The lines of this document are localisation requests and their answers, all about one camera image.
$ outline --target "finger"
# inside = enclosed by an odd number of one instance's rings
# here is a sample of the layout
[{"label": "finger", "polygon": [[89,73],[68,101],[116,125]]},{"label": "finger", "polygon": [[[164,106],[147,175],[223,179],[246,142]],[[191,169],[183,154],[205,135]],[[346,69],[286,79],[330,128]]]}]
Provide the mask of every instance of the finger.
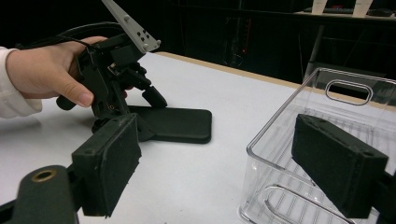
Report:
[{"label": "finger", "polygon": [[66,97],[76,105],[88,107],[92,104],[93,94],[84,85],[64,72],[61,76],[53,78],[51,86],[56,92]]}]

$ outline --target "dark background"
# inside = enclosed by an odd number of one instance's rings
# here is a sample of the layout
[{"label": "dark background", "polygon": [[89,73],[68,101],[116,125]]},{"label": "dark background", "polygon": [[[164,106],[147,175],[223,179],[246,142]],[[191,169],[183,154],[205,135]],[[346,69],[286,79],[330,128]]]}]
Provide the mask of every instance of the dark background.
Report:
[{"label": "dark background", "polygon": [[[241,8],[296,12],[312,6],[312,0],[117,0],[129,15],[163,42],[168,51],[212,63],[236,67],[269,77],[301,83],[318,31],[318,24],[274,19],[227,17],[220,14],[186,13],[176,7]],[[355,1],[329,0],[328,7],[353,7]],[[394,0],[375,0],[372,8],[396,9]],[[2,8],[0,45],[13,48],[57,35],[81,25],[115,21],[100,0],[14,0]],[[85,35],[117,34],[95,30]],[[385,74],[395,78],[394,29],[326,26],[318,61]]]}]

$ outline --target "table surface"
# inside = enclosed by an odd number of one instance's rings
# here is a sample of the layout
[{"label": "table surface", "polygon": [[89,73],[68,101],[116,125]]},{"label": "table surface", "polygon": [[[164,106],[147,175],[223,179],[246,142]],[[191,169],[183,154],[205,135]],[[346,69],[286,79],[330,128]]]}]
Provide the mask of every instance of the table surface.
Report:
[{"label": "table surface", "polygon": [[[238,216],[248,143],[295,92],[297,84],[166,52],[140,61],[169,107],[213,114],[208,144],[139,143],[140,164],[112,217],[80,223],[244,223]],[[128,105],[148,105],[131,90]],[[26,118],[0,119],[0,204],[16,198],[23,177],[48,165],[69,166],[90,136],[90,108],[63,111],[55,99]]]}]

